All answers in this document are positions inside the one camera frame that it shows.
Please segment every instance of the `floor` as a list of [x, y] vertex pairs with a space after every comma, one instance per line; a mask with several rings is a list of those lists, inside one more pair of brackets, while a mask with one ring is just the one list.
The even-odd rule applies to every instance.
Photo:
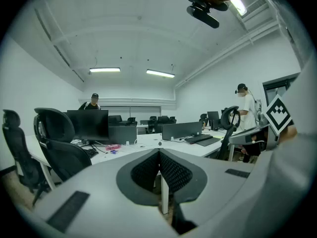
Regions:
[[[240, 152], [234, 152], [233, 154], [233, 161], [237, 162], [239, 161], [239, 157], [242, 156]], [[252, 160], [252, 163], [255, 163], [257, 158], [254, 158]], [[26, 208], [32, 210], [32, 201], [34, 198], [34, 194], [32, 194], [29, 189], [22, 185], [19, 182], [18, 176], [15, 171], [12, 171], [6, 175], [4, 175], [1, 178], [1, 181], [3, 182], [3, 185], [11, 197], [13, 203], [20, 204], [25, 206]], [[157, 176], [156, 178], [156, 186], [153, 189], [153, 193], [158, 196], [159, 201], [159, 210], [161, 211], [161, 185], [160, 185], [160, 176]], [[173, 216], [173, 195], [169, 195], [168, 199], [168, 213], [163, 215], [164, 218], [168, 221], [169, 224], [172, 223], [172, 216]]]

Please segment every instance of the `pink object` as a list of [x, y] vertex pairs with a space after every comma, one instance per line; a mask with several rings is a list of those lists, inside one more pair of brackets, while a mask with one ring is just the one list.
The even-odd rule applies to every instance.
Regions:
[[106, 147], [106, 151], [111, 151], [119, 148], [121, 148], [121, 145], [109, 145]]

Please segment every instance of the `person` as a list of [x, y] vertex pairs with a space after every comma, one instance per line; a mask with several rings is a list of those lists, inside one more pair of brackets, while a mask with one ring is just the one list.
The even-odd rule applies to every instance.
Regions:
[[98, 105], [99, 95], [97, 93], [92, 94], [91, 102], [85, 102], [80, 106], [78, 110], [100, 110], [100, 106]]
[[243, 110], [238, 110], [241, 116], [244, 116], [244, 129], [251, 129], [257, 126], [256, 122], [256, 103], [253, 96], [249, 93], [245, 84], [239, 84], [236, 91], [239, 97], [244, 97]]

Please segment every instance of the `fluorescent light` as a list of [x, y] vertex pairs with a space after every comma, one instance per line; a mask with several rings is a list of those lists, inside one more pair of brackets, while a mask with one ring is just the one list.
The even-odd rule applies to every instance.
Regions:
[[247, 13], [247, 9], [244, 7], [243, 3], [241, 0], [231, 0], [232, 4], [234, 7], [237, 8], [238, 12], [240, 13], [241, 16]]
[[90, 68], [90, 72], [118, 72], [120, 68]]
[[153, 75], [158, 75], [158, 76], [163, 76], [163, 77], [171, 77], [171, 78], [175, 77], [174, 74], [169, 74], [169, 73], [160, 72], [160, 71], [151, 70], [151, 69], [147, 70], [147, 74], [153, 74]]

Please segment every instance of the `ceiling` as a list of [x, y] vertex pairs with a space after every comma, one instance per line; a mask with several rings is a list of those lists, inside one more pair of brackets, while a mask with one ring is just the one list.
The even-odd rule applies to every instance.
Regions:
[[[186, 12], [187, 0], [34, 1], [51, 42], [84, 80], [111, 80], [109, 73], [89, 75], [89, 68], [115, 66], [121, 68], [115, 78], [175, 85], [246, 34], [234, 10], [213, 10], [220, 27], [212, 29]], [[255, 0], [242, 1], [248, 5]], [[175, 78], [147, 75], [147, 69]]]

